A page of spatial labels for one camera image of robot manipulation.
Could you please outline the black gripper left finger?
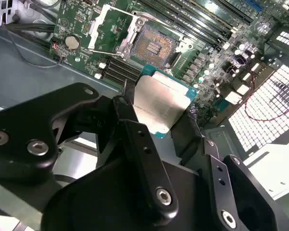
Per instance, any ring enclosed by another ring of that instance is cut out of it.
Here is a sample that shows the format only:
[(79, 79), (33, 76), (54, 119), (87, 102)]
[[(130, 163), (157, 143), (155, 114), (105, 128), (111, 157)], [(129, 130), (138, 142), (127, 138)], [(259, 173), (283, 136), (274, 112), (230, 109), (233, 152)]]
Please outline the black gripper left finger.
[(179, 204), (147, 126), (134, 111), (134, 90), (109, 99), (75, 83), (0, 111), (0, 179), (38, 184), (58, 159), (58, 146), (82, 132), (97, 135), (105, 164), (123, 157), (152, 220), (172, 220)]

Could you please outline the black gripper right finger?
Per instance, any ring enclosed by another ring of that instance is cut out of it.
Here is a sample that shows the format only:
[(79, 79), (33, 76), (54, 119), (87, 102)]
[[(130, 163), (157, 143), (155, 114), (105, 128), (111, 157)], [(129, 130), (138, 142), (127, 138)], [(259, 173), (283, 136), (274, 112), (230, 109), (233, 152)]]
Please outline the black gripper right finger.
[(179, 210), (184, 205), (201, 231), (276, 231), (274, 203), (249, 170), (234, 156), (220, 158), (217, 146), (204, 137), (195, 115), (185, 110), (171, 128), (179, 165), (192, 178), (177, 176)]

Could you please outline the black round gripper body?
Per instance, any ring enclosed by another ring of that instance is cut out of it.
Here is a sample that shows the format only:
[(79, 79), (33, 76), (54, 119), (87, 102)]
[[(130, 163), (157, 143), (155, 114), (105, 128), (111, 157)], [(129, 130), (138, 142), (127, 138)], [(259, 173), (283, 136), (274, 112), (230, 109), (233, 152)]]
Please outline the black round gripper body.
[(45, 208), (44, 231), (215, 231), (199, 175), (164, 162), (179, 201), (176, 217), (155, 226), (128, 162), (120, 157), (58, 191)]

